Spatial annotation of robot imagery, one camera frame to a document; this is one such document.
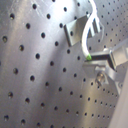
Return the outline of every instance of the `metal bracket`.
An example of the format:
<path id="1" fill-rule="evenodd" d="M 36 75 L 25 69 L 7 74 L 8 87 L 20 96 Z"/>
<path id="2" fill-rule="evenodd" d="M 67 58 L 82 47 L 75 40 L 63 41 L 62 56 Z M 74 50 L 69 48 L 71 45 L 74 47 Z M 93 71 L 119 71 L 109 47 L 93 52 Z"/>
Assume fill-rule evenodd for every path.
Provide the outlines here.
<path id="1" fill-rule="evenodd" d="M 64 26 L 65 34 L 69 43 L 69 46 L 73 46 L 82 39 L 83 30 L 90 14 L 74 20 Z M 93 37 L 96 33 L 100 32 L 100 25 L 97 19 L 94 19 L 93 24 L 90 28 L 88 38 Z"/>

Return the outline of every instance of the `wire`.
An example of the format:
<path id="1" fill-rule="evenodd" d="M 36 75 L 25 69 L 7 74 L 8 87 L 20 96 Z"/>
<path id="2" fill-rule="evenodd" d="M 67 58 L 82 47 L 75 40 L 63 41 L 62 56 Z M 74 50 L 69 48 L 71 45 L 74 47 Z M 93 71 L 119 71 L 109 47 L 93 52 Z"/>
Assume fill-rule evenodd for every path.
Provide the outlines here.
<path id="1" fill-rule="evenodd" d="M 92 5 L 92 14 L 91 16 L 89 17 L 88 21 L 86 22 L 86 25 L 85 25 L 85 28 L 83 30 L 83 35 L 82 35 L 82 50 L 83 50 L 83 53 L 86 57 L 87 60 L 92 60 L 92 57 L 88 51 L 88 48 L 87 48 L 87 37 L 88 37 L 88 33 L 89 33 L 89 29 L 93 23 L 93 20 L 95 18 L 98 18 L 97 17 L 97 9 L 96 9 L 96 4 L 93 0 L 90 0 L 90 3 Z"/>

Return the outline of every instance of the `cable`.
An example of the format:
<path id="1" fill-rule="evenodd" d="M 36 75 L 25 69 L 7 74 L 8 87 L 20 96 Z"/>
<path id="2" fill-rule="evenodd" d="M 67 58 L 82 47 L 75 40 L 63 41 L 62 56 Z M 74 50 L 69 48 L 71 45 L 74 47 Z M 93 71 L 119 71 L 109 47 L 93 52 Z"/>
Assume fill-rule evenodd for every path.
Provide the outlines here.
<path id="1" fill-rule="evenodd" d="M 88 51 L 88 48 L 87 48 L 87 37 L 88 37 L 88 33 L 89 33 L 89 29 L 93 23 L 93 20 L 95 18 L 98 18 L 97 17 L 97 9 L 96 9 L 96 5 L 95 5 L 95 2 L 93 0 L 90 0 L 90 3 L 92 5 L 92 14 L 91 16 L 89 17 L 86 25 L 85 25 L 85 28 L 84 28 L 84 31 L 83 31 L 83 35 L 82 35 L 82 50 L 83 50 L 83 53 L 86 57 L 86 60 L 92 60 L 92 57 Z"/>

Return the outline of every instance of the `perforated metal panel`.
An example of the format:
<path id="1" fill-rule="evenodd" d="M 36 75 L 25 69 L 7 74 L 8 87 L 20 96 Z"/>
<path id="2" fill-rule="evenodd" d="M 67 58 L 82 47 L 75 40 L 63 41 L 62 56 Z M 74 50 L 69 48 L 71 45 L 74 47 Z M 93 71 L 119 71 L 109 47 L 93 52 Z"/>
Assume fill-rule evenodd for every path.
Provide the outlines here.
<path id="1" fill-rule="evenodd" d="M 90 52 L 127 38 L 127 0 L 95 0 L 105 27 Z M 0 128 L 107 128 L 118 94 L 84 70 L 81 44 L 63 26 L 91 13 L 87 0 L 0 1 Z"/>

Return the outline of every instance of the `metal surface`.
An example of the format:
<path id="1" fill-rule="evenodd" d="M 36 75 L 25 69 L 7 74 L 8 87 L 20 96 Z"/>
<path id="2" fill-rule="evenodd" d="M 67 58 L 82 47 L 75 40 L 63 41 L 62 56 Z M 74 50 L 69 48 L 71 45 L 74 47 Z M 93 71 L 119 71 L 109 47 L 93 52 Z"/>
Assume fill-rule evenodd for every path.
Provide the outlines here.
<path id="1" fill-rule="evenodd" d="M 86 22 L 89 19 L 89 16 L 90 15 L 88 14 L 64 26 L 65 34 L 67 36 L 69 46 L 73 46 L 76 43 L 81 41 L 83 30 L 86 25 Z M 94 19 L 93 24 L 91 25 L 89 33 L 88 33 L 88 38 L 93 37 L 96 33 L 99 33 L 99 32 L 100 32 L 100 25 L 97 19 Z"/>
<path id="2" fill-rule="evenodd" d="M 101 33 L 88 39 L 90 52 L 113 47 L 128 29 L 127 0 L 95 2 L 105 32 L 103 42 Z M 87 77 L 81 44 L 69 48 L 62 28 L 86 12 L 88 0 L 0 1 L 0 128 L 108 126 L 116 87 Z"/>

